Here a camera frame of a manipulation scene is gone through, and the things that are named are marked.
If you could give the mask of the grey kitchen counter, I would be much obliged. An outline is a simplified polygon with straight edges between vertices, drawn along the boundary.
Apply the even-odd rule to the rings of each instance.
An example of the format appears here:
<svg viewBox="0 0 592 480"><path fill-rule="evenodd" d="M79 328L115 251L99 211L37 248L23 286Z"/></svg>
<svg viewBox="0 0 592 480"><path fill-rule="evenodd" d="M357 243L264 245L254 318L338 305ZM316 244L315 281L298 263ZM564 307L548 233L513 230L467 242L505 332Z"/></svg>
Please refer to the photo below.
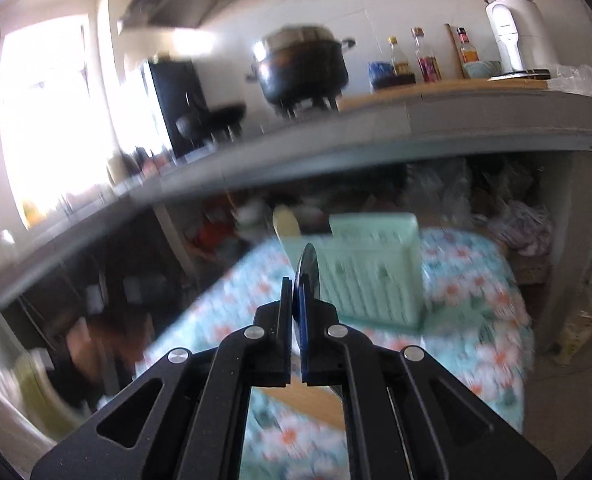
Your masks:
<svg viewBox="0 0 592 480"><path fill-rule="evenodd" d="M194 155L79 220L55 226L0 272L0 310L158 205L397 162L521 152L554 156L542 180L556 220L552 274L535 326L536 344L545 350L561 331L592 258L592 97L548 90L534 80L329 112Z"/></svg>

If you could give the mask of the floral quilted table cloth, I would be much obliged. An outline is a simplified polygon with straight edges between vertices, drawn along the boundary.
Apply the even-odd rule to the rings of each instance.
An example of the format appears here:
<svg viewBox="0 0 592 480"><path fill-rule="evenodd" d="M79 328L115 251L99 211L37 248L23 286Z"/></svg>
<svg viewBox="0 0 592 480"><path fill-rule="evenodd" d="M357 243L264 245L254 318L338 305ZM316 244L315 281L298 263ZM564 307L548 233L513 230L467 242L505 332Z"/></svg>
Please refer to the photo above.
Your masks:
<svg viewBox="0 0 592 480"><path fill-rule="evenodd" d="M524 299L500 248L486 238L448 229L421 233L422 274L428 313L416 333L355 323L374 344L400 351L427 350L492 410L520 430L524 382L533 362L534 337ZM300 249L278 240L253 249L195 300L145 352L140 370L173 348L208 350L253 322L257 307L279 299L293 276ZM247 417L241 478L349 478L346 437L260 390Z"/></svg>

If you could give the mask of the green plastic utensil holder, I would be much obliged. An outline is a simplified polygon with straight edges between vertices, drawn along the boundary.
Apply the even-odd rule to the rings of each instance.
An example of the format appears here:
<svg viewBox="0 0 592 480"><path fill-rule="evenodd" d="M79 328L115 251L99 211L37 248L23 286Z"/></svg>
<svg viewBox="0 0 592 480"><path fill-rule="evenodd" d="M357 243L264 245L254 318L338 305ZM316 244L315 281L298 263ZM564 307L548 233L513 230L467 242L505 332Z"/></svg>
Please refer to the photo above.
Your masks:
<svg viewBox="0 0 592 480"><path fill-rule="evenodd" d="M414 214L333 214L328 223L328 234L277 234L291 265L298 265L311 244L317 253L320 297L340 316L419 330L428 308Z"/></svg>

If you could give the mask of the small black wok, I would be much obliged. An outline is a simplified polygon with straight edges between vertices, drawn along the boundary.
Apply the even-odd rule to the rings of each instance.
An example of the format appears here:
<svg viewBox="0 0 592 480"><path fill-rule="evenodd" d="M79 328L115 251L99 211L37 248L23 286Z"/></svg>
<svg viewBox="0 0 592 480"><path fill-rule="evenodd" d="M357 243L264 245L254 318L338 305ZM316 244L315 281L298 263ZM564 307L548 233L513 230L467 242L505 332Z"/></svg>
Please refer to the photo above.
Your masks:
<svg viewBox="0 0 592 480"><path fill-rule="evenodd" d="M177 118L175 125L181 136L192 142L211 139L217 133L235 140L241 136L241 122L246 110L245 103L224 105L214 110L191 107L189 113Z"/></svg>

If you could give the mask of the wooden cutting board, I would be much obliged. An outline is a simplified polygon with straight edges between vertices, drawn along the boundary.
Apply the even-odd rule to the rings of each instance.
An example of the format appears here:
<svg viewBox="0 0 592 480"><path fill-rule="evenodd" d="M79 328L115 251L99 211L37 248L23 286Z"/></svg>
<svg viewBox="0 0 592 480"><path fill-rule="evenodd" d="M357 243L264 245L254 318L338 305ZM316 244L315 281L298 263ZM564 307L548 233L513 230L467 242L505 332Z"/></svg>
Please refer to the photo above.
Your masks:
<svg viewBox="0 0 592 480"><path fill-rule="evenodd" d="M432 82L431 84L409 84L408 86L392 87L378 90L363 96L349 96L337 101L339 112L347 112L364 106L381 103L389 103L412 98L425 98L425 96L442 96L442 94L463 92L486 92L507 90L547 90L546 80L538 79L459 79L452 81Z"/></svg>

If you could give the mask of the red label sauce bottle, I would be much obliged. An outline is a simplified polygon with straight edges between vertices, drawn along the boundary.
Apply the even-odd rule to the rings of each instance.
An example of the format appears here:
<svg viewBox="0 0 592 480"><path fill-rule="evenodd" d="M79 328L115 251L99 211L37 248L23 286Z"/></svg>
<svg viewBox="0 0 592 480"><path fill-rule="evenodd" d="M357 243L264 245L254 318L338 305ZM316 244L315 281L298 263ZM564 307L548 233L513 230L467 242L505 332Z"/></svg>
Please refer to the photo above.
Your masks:
<svg viewBox="0 0 592 480"><path fill-rule="evenodd" d="M424 29L413 27L411 29L415 41L416 60L425 82L438 82L442 80L437 58L433 54L430 45L425 40Z"/></svg>

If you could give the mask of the soy sauce bottle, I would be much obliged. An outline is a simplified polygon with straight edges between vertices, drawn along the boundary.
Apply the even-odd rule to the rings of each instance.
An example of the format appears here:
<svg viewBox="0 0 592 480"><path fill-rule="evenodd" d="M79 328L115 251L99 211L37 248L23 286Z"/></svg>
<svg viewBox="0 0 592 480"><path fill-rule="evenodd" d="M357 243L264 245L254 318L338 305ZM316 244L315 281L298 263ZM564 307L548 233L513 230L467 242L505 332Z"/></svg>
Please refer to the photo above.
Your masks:
<svg viewBox="0 0 592 480"><path fill-rule="evenodd" d="M413 73L409 60L400 47L398 39L395 36L390 36L388 42L390 47L390 63L395 74L402 76Z"/></svg>

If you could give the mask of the light green bowl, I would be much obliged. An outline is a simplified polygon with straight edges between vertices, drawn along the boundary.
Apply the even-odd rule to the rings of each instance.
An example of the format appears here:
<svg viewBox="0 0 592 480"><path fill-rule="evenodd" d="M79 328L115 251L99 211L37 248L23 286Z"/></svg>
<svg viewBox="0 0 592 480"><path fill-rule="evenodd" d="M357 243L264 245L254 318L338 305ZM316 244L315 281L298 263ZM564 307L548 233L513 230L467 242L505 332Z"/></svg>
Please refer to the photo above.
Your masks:
<svg viewBox="0 0 592 480"><path fill-rule="evenodd" d="M502 63L498 61L474 61L463 65L469 79L490 79L503 74Z"/></svg>

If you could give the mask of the orange liquid bottle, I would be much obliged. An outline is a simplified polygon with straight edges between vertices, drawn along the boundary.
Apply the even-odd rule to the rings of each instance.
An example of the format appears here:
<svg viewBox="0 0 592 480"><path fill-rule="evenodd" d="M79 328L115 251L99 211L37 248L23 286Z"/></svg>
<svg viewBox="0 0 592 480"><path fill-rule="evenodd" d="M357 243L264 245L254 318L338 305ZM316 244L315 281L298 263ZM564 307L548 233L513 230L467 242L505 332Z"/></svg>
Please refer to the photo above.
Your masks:
<svg viewBox="0 0 592 480"><path fill-rule="evenodd" d="M460 57L462 58L463 63L478 62L478 51L470 42L466 29L464 27L457 27L456 34L458 40L460 40Z"/></svg>

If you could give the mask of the large black cooking pot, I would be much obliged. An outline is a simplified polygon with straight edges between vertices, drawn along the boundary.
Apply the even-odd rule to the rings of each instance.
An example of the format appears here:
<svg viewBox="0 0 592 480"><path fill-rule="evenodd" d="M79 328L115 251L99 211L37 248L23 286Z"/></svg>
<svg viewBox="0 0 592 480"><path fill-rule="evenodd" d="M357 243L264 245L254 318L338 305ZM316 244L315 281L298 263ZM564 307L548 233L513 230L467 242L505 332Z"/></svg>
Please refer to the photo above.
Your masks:
<svg viewBox="0 0 592 480"><path fill-rule="evenodd" d="M313 110L335 110L349 81L343 55L353 38L338 40L320 25L284 26L253 44L246 80L284 118L298 116L308 102Z"/></svg>

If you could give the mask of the clear plastic bag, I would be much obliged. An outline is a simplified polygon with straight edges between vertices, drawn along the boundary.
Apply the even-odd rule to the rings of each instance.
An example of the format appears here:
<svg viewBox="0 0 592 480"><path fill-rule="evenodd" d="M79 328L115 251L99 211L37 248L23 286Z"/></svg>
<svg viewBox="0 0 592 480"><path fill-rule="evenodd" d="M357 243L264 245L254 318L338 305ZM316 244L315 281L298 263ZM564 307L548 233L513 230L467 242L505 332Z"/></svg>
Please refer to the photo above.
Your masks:
<svg viewBox="0 0 592 480"><path fill-rule="evenodd" d="M547 83L550 90L577 94L578 96L590 96L592 98L591 66L555 65L550 74L552 78Z"/></svg>

